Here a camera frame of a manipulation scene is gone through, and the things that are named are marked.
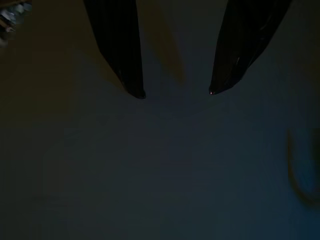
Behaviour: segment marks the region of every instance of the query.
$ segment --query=dark surface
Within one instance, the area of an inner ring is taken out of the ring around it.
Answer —
[[[38,1],[9,42],[0,239],[318,239],[286,133],[319,126],[319,2],[296,1],[245,79],[210,96],[227,2],[151,1],[137,1],[144,101],[101,56],[82,1]]]

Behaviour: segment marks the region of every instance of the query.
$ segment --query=dark object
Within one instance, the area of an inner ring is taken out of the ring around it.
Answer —
[[[135,0],[84,0],[99,50],[128,93],[144,99]]]
[[[211,95],[238,83],[266,49],[291,0],[229,0],[220,29]]]
[[[210,94],[232,88],[266,49],[291,0],[229,0],[219,33]],[[135,0],[84,0],[99,50],[124,88],[146,97]]]

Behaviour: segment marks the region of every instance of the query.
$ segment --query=curved wire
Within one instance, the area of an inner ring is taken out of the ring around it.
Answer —
[[[299,197],[299,199],[310,207],[320,207],[320,196],[316,195],[316,193],[307,193],[303,191],[298,184],[298,181],[296,180],[292,161],[293,161],[293,154],[292,154],[292,148],[293,148],[293,139],[291,136],[290,131],[288,130],[287,133],[287,145],[288,145],[288,152],[287,152],[287,159],[288,159],[288,179],[290,181],[290,184]]]

